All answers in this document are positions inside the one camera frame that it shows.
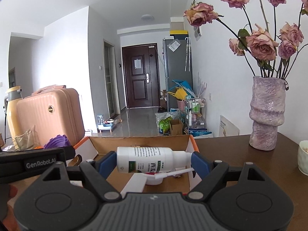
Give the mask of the person's hand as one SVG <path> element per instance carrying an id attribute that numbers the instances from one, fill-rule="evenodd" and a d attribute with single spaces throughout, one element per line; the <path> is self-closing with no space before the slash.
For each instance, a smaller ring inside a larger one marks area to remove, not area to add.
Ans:
<path id="1" fill-rule="evenodd" d="M 10 184 L 1 185 L 1 230 L 20 230 L 14 216 L 14 209 L 8 204 L 8 201 L 14 198 L 17 193 L 18 189 L 15 186 Z"/>

